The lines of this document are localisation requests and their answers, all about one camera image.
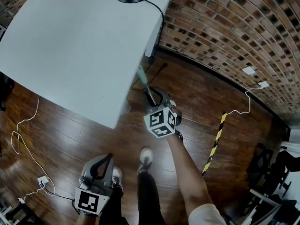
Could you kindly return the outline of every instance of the brick wall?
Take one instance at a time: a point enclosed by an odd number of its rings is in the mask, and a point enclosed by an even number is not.
[[[0,0],[8,26],[26,0]],[[284,120],[300,124],[300,0],[172,0],[161,46],[256,90]],[[255,74],[241,69],[253,66]]]

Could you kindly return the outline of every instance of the wall outlet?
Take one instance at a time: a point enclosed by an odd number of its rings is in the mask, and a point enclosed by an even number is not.
[[[40,177],[37,179],[38,180],[38,183],[44,186],[46,186],[46,184],[49,182],[49,178],[47,176],[43,176],[43,177]]]
[[[255,71],[253,70],[253,68],[252,67],[244,67],[243,69],[242,69],[242,71],[244,72],[244,73],[246,73],[247,75],[252,75],[252,74],[254,74],[255,73]]]
[[[261,88],[267,88],[269,86],[269,84],[266,81],[259,82],[258,85],[260,85]]]

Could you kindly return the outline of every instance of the wooden floor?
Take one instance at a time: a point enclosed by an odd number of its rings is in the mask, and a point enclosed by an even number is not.
[[[147,72],[151,80],[165,63],[168,66],[151,83],[167,90],[183,113],[178,128],[191,157],[202,170],[215,140],[223,111],[248,110],[247,97],[227,83],[160,53]],[[74,197],[75,187],[85,162],[97,155],[113,153],[115,165],[123,170],[122,212],[129,224],[138,222],[136,170],[144,146],[155,152],[153,174],[160,195],[161,211],[167,224],[187,224],[183,200],[170,149],[165,139],[149,134],[143,122],[143,94],[137,83],[129,92],[131,113],[123,115],[116,129],[108,129],[41,98],[36,117],[20,125],[20,133],[36,160],[45,168],[61,196]],[[30,118],[38,96],[19,84],[0,113],[0,175],[3,186],[16,197],[24,197],[39,188],[42,170],[21,145],[16,155],[10,139],[16,124]],[[227,116],[213,162],[205,175],[210,195],[221,212],[235,213],[237,201],[248,191],[248,167],[258,142],[277,148],[283,126],[260,106],[252,103],[249,114]],[[40,191],[26,198],[26,203],[48,224],[73,224],[77,214],[71,202]]]

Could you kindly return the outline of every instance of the person's leg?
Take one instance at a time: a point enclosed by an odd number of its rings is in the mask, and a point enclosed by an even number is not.
[[[283,166],[284,170],[286,167],[291,170],[291,172],[300,171],[300,157],[294,157],[287,151],[278,153],[275,164]]]
[[[164,225],[160,212],[158,190],[153,177],[148,173],[153,161],[153,152],[144,148],[140,155],[141,165],[138,171],[138,207],[139,225]]]
[[[127,225],[127,221],[121,213],[121,197],[123,196],[123,186],[121,183],[122,171],[114,167],[112,173],[113,192],[104,207],[99,224],[100,225]]]

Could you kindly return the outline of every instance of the power adapter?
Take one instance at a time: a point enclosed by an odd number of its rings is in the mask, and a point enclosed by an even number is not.
[[[37,180],[39,184],[44,186],[46,186],[46,184],[49,182],[49,178],[47,176],[40,177]]]

